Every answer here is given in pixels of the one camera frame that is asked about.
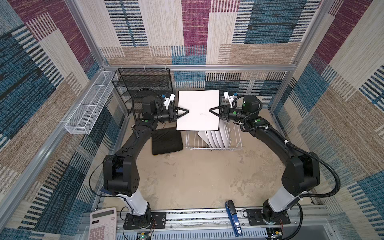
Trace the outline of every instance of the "stapler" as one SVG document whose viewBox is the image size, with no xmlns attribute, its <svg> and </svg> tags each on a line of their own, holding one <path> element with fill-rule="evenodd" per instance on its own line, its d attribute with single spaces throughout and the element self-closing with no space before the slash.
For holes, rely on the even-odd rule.
<svg viewBox="0 0 384 240">
<path fill-rule="evenodd" d="M 233 201 L 232 200 L 226 201 L 225 208 L 227 210 L 229 220 L 231 221 L 233 230 L 235 232 L 235 236 L 237 237 L 242 236 L 243 232 L 241 231 L 240 222 L 239 222 L 239 219 L 237 218 L 236 208 Z"/>
</svg>

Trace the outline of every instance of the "patterned wall panel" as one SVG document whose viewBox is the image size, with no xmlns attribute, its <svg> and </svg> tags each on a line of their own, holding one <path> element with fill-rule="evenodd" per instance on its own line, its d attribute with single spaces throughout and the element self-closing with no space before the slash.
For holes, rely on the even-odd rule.
<svg viewBox="0 0 384 240">
<path fill-rule="evenodd" d="M 225 104 L 223 93 L 232 91 L 240 95 L 256 95 L 264 108 L 271 105 L 286 72 L 211 72 L 211 71 L 175 71 L 171 79 L 178 90 L 215 90 L 220 91 L 220 104 Z"/>
<path fill-rule="evenodd" d="M 63 0 L 0 0 L 0 9 L 2 200 L 98 66 Z M 102 146 L 98 146 L 100 157 L 81 148 L 83 136 L 66 135 L 1 239 L 42 239 L 47 234 L 59 239 L 74 234 L 79 216 L 93 200 L 83 180 L 94 159 L 99 161 L 113 148 L 119 132 L 122 114 L 112 117 L 105 109 L 102 140 L 96 143 Z M 51 221 L 53 215 L 60 216 L 60 226 Z"/>
<path fill-rule="evenodd" d="M 1 239 L 19 239 L 25 234 L 63 239 L 76 234 L 81 216 L 91 211 L 95 199 L 88 185 L 90 174 L 113 151 L 124 119 L 114 101 L 117 99 L 111 94 L 89 135 L 64 136 L 0 233 Z M 93 189 L 100 187 L 102 177 L 99 168 L 91 178 Z"/>
<path fill-rule="evenodd" d="M 321 1 L 78 3 L 110 65 L 196 65 L 292 63 Z"/>
<path fill-rule="evenodd" d="M 335 1 L 274 114 L 293 143 L 338 172 L 322 199 L 344 239 L 384 236 L 384 2 Z M 334 186 L 321 167 L 318 192 Z"/>
<path fill-rule="evenodd" d="M 98 67 L 64 1 L 0 6 L 1 200 Z"/>
</svg>

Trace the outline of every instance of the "white wire basket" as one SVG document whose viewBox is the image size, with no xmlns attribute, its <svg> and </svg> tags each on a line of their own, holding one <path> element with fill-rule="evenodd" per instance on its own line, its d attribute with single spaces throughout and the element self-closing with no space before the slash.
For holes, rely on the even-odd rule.
<svg viewBox="0 0 384 240">
<path fill-rule="evenodd" d="M 111 81 L 113 78 L 117 78 L 115 72 L 109 71 L 98 76 L 65 124 L 65 129 L 70 134 L 90 134 L 114 87 Z"/>
<path fill-rule="evenodd" d="M 188 149 L 209 149 L 209 150 L 241 150 L 243 144 L 240 137 L 240 127 L 233 122 L 227 122 L 229 131 L 228 148 L 210 148 L 208 144 L 198 135 L 198 131 L 187 131 L 185 138 L 185 147 Z"/>
</svg>

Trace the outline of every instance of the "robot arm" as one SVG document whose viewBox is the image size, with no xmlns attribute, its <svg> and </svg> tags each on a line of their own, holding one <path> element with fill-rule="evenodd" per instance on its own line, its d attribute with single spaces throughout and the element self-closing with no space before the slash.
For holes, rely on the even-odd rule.
<svg viewBox="0 0 384 240">
<path fill-rule="evenodd" d="M 274 224 L 285 210 L 290 209 L 303 197 L 330 197 L 339 191 L 340 179 L 328 164 L 314 152 L 308 153 L 291 144 L 267 120 L 258 115 L 262 103 L 256 96 L 240 97 L 232 92 L 225 92 L 224 96 L 230 104 L 211 108 L 210 112 L 222 120 L 233 120 L 235 124 L 240 124 L 243 132 L 249 132 L 265 143 L 286 166 L 281 178 L 283 186 L 264 202 L 262 217 L 266 224 Z M 236 108 L 239 98 L 243 98 L 241 109 Z M 215 109 L 219 109 L 218 114 L 213 112 Z M 309 194 L 308 191 L 320 184 L 319 163 L 334 176 L 335 188 L 326 194 Z"/>
<path fill-rule="evenodd" d="M 233 120 L 234 123 L 240 124 L 243 132 L 249 132 L 264 142 L 286 165 L 281 178 L 283 186 L 273 197 L 264 202 L 262 218 L 266 224 L 278 221 L 283 212 L 290 209 L 300 198 L 330 197 L 339 191 L 340 179 L 328 164 L 315 153 L 308 153 L 291 144 L 267 120 L 258 115 L 262 103 L 256 96 L 243 96 L 241 109 L 236 108 L 240 98 L 237 94 L 226 93 L 225 97 L 230 104 L 212 108 L 210 112 L 225 121 Z M 154 97 L 143 99 L 142 118 L 135 121 L 132 135 L 115 155 L 107 155 L 104 158 L 104 188 L 113 195 L 123 196 L 128 200 L 125 202 L 139 227 L 150 224 L 151 209 L 137 189 L 140 181 L 136 166 L 137 156 L 152 136 L 158 121 L 174 122 L 188 113 L 188 110 L 173 105 L 173 94 L 163 95 L 162 98 L 164 98 L 162 108 L 156 106 Z M 219 109 L 219 113 L 213 112 L 215 109 Z M 183 110 L 185 113 L 178 115 L 178 110 Z M 326 194 L 309 194 L 309 190 L 320 184 L 319 163 L 333 174 L 335 187 Z"/>
<path fill-rule="evenodd" d="M 174 122 L 188 113 L 187 109 L 173 105 L 175 95 L 167 94 L 164 98 L 164 108 L 156 106 L 156 99 L 148 96 L 142 101 L 142 118 L 135 121 L 131 128 L 133 133 L 127 142 L 114 155 L 104 158 L 104 188 L 114 196 L 124 199 L 131 210 L 132 222 L 139 227 L 147 227 L 151 223 L 151 207 L 138 190 L 140 177 L 136 159 L 157 128 L 157 122 Z M 178 115 L 178 110 L 185 113 Z"/>
</svg>

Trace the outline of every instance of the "white plate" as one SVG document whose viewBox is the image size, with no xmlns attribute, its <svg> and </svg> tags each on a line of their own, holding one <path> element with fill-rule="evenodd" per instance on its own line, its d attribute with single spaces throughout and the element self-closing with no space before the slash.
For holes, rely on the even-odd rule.
<svg viewBox="0 0 384 240">
<path fill-rule="evenodd" d="M 208 139 L 208 135 L 207 135 L 207 132 L 205 131 L 200 131 L 197 135 L 199 135 L 206 143 L 207 145 L 212 148 L 212 145 L 210 144 L 209 142 L 209 139 Z"/>
<path fill-rule="evenodd" d="M 224 142 L 224 146 L 225 146 L 225 148 L 228 148 L 229 147 L 229 132 L 228 132 L 227 124 L 221 119 L 219 122 L 219 128 L 220 128 L 221 138 L 223 139 L 223 142 Z"/>
<path fill-rule="evenodd" d="M 177 120 L 176 129 L 182 131 L 217 131 L 219 118 L 209 112 L 219 106 L 219 91 L 179 91 L 179 107 L 189 111 Z"/>
<path fill-rule="evenodd" d="M 212 137 L 212 133 L 210 131 L 207 131 L 207 136 L 212 148 L 216 148 L 214 138 Z"/>
<path fill-rule="evenodd" d="M 212 134 L 212 138 L 214 139 L 214 142 L 215 142 L 215 145 L 217 148 L 220 148 L 220 144 L 218 143 L 217 141 L 217 137 L 216 137 L 216 133 L 215 131 L 211 131 L 211 134 Z"/>
<path fill-rule="evenodd" d="M 216 138 L 217 138 L 218 144 L 220 145 L 220 148 L 225 148 L 223 139 L 221 138 L 220 130 L 219 131 L 215 131 L 215 134 L 216 134 Z"/>
</svg>

